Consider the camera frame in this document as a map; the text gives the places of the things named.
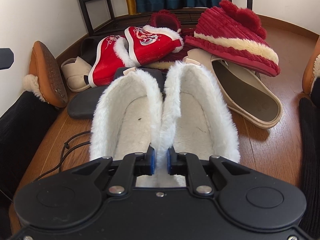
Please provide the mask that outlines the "white fur embroidered shoe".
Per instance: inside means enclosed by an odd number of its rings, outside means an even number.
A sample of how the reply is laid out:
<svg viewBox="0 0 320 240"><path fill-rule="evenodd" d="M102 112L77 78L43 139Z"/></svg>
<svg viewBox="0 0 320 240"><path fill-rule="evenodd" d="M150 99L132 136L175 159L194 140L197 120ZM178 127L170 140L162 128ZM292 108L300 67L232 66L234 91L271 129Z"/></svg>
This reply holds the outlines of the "white fur embroidered shoe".
<svg viewBox="0 0 320 240"><path fill-rule="evenodd" d="M128 69L102 93L94 111L90 160L157 150L164 87L159 70Z"/></svg>

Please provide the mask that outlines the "red embroidered boot left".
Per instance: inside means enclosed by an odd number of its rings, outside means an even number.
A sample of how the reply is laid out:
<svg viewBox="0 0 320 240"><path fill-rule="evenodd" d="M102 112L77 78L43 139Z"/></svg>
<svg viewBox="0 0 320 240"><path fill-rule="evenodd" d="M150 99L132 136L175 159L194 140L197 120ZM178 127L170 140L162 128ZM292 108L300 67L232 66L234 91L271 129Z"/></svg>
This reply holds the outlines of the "red embroidered boot left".
<svg viewBox="0 0 320 240"><path fill-rule="evenodd" d="M120 35L111 35L99 42L96 60L88 76L91 87L108 85L118 68L135 66L128 48L127 39Z"/></svg>

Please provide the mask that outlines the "black slide front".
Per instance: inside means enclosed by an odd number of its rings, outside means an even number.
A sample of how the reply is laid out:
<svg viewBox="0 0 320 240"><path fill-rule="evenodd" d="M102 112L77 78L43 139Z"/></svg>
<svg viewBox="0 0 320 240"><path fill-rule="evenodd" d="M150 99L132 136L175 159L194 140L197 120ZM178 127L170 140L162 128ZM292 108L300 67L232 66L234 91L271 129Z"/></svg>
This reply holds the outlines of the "black slide front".
<svg viewBox="0 0 320 240"><path fill-rule="evenodd" d="M160 91L164 90L165 83L165 72L162 72L158 69L151 68L139 68L152 77L154 77L160 88ZM99 101L104 90L108 88L109 85L98 86L84 90L76 94L67 106L67 113L72 119L93 119L93 114L96 109L96 105Z"/></svg>

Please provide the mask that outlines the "dark red corduroy pompom slipper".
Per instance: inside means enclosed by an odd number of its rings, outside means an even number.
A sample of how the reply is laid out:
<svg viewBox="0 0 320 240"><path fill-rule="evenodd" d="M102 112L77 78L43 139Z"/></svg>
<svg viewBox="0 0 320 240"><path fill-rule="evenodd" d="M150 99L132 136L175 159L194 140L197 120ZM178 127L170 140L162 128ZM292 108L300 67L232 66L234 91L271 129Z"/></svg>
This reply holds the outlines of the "dark red corduroy pompom slipper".
<svg viewBox="0 0 320 240"><path fill-rule="evenodd" d="M280 74L279 57L265 41L267 31L251 9L229 0L206 9L194 34L185 42L247 69L275 77Z"/></svg>

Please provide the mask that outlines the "black slide near rack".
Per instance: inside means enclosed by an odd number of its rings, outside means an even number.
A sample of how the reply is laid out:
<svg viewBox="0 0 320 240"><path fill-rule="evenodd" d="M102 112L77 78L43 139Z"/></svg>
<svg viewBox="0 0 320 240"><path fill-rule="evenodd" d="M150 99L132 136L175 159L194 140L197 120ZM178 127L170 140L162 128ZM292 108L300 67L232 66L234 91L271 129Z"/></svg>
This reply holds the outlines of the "black slide near rack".
<svg viewBox="0 0 320 240"><path fill-rule="evenodd" d="M96 59L98 44L105 37L106 35L85 38L80 47L80 57L89 64L93 64Z"/></svg>

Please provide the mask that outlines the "orange slipper right side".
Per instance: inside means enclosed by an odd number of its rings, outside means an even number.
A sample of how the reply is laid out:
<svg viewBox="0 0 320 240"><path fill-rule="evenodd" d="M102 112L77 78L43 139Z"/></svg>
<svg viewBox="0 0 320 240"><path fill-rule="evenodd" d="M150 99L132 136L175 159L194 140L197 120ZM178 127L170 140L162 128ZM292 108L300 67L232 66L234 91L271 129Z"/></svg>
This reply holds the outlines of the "orange slipper right side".
<svg viewBox="0 0 320 240"><path fill-rule="evenodd" d="M319 38L306 65L302 78L302 89L305 94L311 93L312 82L314 80L313 67L317 56L319 55Z"/></svg>

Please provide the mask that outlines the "black trouser leg left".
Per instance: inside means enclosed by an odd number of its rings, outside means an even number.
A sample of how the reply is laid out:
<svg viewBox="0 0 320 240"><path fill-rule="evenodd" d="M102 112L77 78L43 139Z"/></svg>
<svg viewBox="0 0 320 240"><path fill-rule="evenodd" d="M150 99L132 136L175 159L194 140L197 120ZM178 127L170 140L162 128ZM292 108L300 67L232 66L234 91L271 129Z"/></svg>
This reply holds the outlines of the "black trouser leg left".
<svg viewBox="0 0 320 240"><path fill-rule="evenodd" d="M1 117L1 206L8 206L59 110L23 92Z"/></svg>

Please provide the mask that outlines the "dark red corduroy slipper lower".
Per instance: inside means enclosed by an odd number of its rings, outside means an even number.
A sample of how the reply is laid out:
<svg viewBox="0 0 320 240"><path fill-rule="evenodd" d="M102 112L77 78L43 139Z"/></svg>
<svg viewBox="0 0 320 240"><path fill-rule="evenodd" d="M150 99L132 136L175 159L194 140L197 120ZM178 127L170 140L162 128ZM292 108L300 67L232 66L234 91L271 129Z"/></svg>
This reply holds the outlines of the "dark red corduroy slipper lower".
<svg viewBox="0 0 320 240"><path fill-rule="evenodd" d="M182 29L181 37L183 38L183 42L184 42L182 50L179 51L178 53L170 53L165 57L163 57L162 59L156 62L153 62L151 64L148 64L146 67L151 69L158 69L161 71L167 71L175 63L175 61L182 61L183 58L188 55L188 51L195 48L195 46L185 42L186 36L193 36L194 31L195 31L195 28Z"/></svg>

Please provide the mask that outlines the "dark red knit slipper back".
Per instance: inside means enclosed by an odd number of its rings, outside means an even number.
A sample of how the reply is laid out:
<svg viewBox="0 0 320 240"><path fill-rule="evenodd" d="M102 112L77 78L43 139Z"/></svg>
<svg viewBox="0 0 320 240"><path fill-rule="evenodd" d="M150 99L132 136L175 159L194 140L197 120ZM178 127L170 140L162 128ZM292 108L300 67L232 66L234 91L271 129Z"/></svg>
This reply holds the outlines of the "dark red knit slipper back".
<svg viewBox="0 0 320 240"><path fill-rule="evenodd" d="M165 9L151 15L150 25L155 28L169 28L177 33L181 32L180 20L175 14Z"/></svg>

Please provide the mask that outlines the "black trouser leg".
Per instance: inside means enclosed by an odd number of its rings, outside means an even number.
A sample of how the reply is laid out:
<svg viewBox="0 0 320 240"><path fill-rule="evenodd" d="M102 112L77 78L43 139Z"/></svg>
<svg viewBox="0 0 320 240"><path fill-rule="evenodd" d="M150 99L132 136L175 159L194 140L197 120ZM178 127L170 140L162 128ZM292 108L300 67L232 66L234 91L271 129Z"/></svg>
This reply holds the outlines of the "black trouser leg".
<svg viewBox="0 0 320 240"><path fill-rule="evenodd" d="M1 206L8 206L59 110L23 92L1 117Z"/></svg>
<svg viewBox="0 0 320 240"><path fill-rule="evenodd" d="M300 227L319 239L319 78L310 98L299 101L299 119L303 146L301 190L307 202Z"/></svg>

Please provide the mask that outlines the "orange slipper against wall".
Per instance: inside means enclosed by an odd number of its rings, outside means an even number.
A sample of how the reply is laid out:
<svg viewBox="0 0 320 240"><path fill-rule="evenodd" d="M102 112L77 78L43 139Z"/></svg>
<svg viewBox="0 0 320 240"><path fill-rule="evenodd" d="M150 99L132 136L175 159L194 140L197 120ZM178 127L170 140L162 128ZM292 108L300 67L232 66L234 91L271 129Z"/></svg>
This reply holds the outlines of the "orange slipper against wall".
<svg viewBox="0 0 320 240"><path fill-rule="evenodd" d="M68 96L59 66L52 53L41 41L31 51L29 73L23 78L23 89L32 92L42 102L57 108L66 107Z"/></svg>

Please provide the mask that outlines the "red embroidered boot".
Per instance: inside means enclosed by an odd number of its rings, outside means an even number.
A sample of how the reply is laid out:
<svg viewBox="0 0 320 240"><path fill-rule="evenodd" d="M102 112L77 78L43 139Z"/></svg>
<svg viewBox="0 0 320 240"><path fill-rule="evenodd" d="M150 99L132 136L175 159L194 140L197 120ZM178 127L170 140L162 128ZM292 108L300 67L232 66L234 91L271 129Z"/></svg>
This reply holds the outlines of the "red embroidered boot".
<svg viewBox="0 0 320 240"><path fill-rule="evenodd" d="M165 27L128 27L124 31L129 43L129 57L137 67L156 62L183 49L183 38Z"/></svg>
<svg viewBox="0 0 320 240"><path fill-rule="evenodd" d="M120 35L111 35L99 42L96 60L88 76L91 87L108 85L118 68L135 66L128 48L127 39Z"/></svg>

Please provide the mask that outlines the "black trouser leg right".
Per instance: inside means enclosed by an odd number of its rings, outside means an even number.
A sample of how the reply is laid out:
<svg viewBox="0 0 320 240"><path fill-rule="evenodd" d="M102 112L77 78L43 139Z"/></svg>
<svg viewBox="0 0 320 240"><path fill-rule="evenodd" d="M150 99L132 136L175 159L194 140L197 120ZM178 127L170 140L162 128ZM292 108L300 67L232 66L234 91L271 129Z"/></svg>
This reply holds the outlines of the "black trouser leg right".
<svg viewBox="0 0 320 240"><path fill-rule="evenodd" d="M307 202L300 227L319 239L319 78L310 98L299 101L299 119L303 146L301 190Z"/></svg>

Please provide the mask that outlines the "red embroidered boot right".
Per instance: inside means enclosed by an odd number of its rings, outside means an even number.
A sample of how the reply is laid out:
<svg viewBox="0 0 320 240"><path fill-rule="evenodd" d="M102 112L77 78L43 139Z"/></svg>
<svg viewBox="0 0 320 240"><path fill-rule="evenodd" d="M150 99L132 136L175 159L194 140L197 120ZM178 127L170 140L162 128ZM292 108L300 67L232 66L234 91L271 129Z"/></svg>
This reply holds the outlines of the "red embroidered boot right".
<svg viewBox="0 0 320 240"><path fill-rule="evenodd" d="M165 27L128 27L124 31L129 43L129 57L137 67L156 62L183 49L183 38Z"/></svg>

